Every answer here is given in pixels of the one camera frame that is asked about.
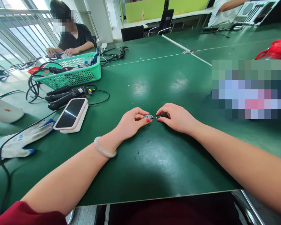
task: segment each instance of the small circuit board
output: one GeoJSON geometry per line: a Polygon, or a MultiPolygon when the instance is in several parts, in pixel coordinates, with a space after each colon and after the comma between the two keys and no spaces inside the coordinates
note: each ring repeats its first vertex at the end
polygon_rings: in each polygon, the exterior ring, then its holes
{"type": "Polygon", "coordinates": [[[150,120],[152,120],[153,116],[152,115],[145,115],[144,118],[149,118],[150,120]]]}

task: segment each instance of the smartphone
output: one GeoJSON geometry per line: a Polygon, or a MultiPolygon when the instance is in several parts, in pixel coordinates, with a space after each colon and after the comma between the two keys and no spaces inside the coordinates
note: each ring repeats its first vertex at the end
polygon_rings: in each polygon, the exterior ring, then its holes
{"type": "Polygon", "coordinates": [[[54,130],[73,130],[77,127],[84,107],[87,105],[86,98],[71,99],[63,110],[55,125],[54,130]]]}

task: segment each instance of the hand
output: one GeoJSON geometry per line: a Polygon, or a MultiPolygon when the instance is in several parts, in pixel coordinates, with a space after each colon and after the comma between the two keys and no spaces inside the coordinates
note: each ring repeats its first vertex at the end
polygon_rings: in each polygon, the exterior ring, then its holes
{"type": "Polygon", "coordinates": [[[72,56],[72,55],[77,55],[79,53],[79,49],[78,48],[69,48],[65,51],[65,54],[67,56],[72,56]]]}
{"type": "Polygon", "coordinates": [[[53,56],[53,54],[56,54],[56,51],[55,51],[55,49],[54,48],[46,48],[46,52],[47,52],[47,54],[50,56],[50,57],[54,57],[53,56]]]}
{"type": "Polygon", "coordinates": [[[173,103],[166,103],[161,107],[156,115],[167,113],[169,118],[160,117],[158,122],[165,123],[170,128],[188,135],[193,135],[196,128],[202,124],[196,120],[186,109],[173,103]]]}
{"type": "Polygon", "coordinates": [[[126,140],[136,134],[139,128],[152,122],[149,118],[144,118],[144,115],[149,115],[148,112],[137,107],[126,112],[114,131],[119,135],[121,141],[126,140]]]}

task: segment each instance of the black chair back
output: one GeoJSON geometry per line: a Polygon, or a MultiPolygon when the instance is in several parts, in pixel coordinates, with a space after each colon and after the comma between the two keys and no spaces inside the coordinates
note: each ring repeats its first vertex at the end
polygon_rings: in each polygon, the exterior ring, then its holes
{"type": "Polygon", "coordinates": [[[158,27],[159,31],[171,26],[173,15],[174,15],[173,9],[168,9],[163,11],[162,18],[158,27]]]}
{"type": "Polygon", "coordinates": [[[144,26],[121,29],[123,41],[130,41],[144,37],[144,26]]]}
{"type": "Polygon", "coordinates": [[[95,48],[97,48],[97,37],[96,36],[92,36],[94,43],[95,43],[95,48]]]}

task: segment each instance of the pink phone case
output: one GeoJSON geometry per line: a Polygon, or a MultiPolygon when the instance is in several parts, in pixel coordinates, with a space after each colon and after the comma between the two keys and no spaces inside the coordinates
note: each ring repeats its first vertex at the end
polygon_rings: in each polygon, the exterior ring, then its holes
{"type": "Polygon", "coordinates": [[[84,107],[87,105],[87,99],[86,98],[73,98],[73,99],[71,99],[69,102],[68,102],[68,104],[66,105],[66,107],[65,107],[65,109],[63,110],[63,112],[61,113],[61,115],[59,116],[59,118],[58,118],[58,120],[56,121],[56,123],[54,124],[54,126],[53,126],[53,129],[54,130],[73,130],[73,129],[75,129],[76,127],[77,127],[77,124],[78,124],[78,122],[79,122],[79,120],[80,120],[80,118],[81,118],[81,115],[82,115],[82,113],[83,113],[83,110],[84,110],[84,107]],[[85,101],[84,101],[84,103],[83,103],[83,105],[82,105],[82,107],[81,107],[81,109],[80,109],[80,111],[79,111],[79,114],[78,114],[78,116],[77,116],[77,118],[76,118],[76,120],[75,120],[75,122],[74,122],[74,124],[73,124],[73,126],[71,126],[71,127],[60,127],[60,128],[56,128],[55,127],[55,125],[56,124],[58,124],[58,121],[59,121],[59,119],[62,117],[62,115],[64,114],[64,112],[65,112],[65,110],[67,109],[67,107],[68,107],[68,105],[71,103],[71,101],[75,101],[75,100],[78,100],[78,99],[85,99],[85,101]]]}

